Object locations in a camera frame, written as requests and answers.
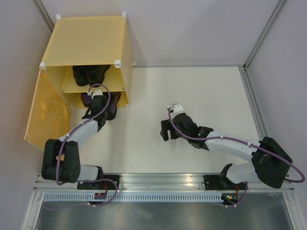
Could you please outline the black pointed loafer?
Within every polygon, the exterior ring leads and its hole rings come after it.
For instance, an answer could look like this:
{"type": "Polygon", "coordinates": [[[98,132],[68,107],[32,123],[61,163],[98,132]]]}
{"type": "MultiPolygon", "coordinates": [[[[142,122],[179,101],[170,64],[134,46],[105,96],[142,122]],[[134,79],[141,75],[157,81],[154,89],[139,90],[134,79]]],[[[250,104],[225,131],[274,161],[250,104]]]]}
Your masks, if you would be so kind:
{"type": "Polygon", "coordinates": [[[105,79],[105,73],[111,65],[91,65],[87,67],[87,80],[90,86],[102,84],[105,79]]]}

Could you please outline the black leather shoe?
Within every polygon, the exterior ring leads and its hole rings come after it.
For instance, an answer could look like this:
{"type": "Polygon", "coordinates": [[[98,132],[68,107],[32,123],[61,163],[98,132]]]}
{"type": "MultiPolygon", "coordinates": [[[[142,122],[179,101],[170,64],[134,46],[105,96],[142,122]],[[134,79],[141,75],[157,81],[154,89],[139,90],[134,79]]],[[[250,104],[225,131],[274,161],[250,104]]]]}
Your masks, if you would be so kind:
{"type": "Polygon", "coordinates": [[[82,87],[88,84],[87,71],[85,66],[73,66],[72,72],[73,78],[78,86],[82,87]]]}

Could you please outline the purple loafer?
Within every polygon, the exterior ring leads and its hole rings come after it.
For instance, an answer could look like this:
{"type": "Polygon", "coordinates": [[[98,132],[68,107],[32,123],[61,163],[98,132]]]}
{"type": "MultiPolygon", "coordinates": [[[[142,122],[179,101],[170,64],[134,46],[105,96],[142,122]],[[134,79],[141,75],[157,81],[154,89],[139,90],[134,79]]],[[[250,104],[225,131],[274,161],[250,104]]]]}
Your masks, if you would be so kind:
{"type": "Polygon", "coordinates": [[[92,106],[92,98],[87,93],[81,93],[80,99],[85,107],[92,106]]]}
{"type": "Polygon", "coordinates": [[[121,98],[121,92],[111,93],[111,100],[108,107],[107,120],[115,119],[117,115],[118,102],[121,98]]]}

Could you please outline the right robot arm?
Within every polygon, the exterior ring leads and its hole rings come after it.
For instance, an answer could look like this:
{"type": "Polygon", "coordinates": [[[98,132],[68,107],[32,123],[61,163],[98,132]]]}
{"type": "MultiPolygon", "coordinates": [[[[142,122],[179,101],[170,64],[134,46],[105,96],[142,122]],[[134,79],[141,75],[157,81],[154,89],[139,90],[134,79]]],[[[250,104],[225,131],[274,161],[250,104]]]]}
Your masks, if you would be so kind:
{"type": "Polygon", "coordinates": [[[228,153],[246,160],[244,164],[227,164],[218,175],[224,189],[243,187],[245,182],[262,182],[279,189],[293,162],[272,138],[242,140],[225,138],[212,128],[198,126],[185,113],[161,121],[160,135],[164,141],[185,139],[191,146],[206,151],[228,153]]]}

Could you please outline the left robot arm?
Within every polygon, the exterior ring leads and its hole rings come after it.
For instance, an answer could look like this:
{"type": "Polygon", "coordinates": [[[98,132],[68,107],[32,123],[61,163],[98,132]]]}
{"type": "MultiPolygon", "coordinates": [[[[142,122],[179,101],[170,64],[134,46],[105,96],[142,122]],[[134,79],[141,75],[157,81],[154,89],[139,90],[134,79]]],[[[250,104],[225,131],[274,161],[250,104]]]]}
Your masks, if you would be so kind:
{"type": "Polygon", "coordinates": [[[49,139],[45,143],[41,174],[43,179],[64,183],[88,181],[95,190],[105,184],[103,169],[100,166],[81,164],[79,148],[98,133],[106,121],[117,114],[120,93],[96,95],[85,112],[81,123],[68,134],[49,139]]]}

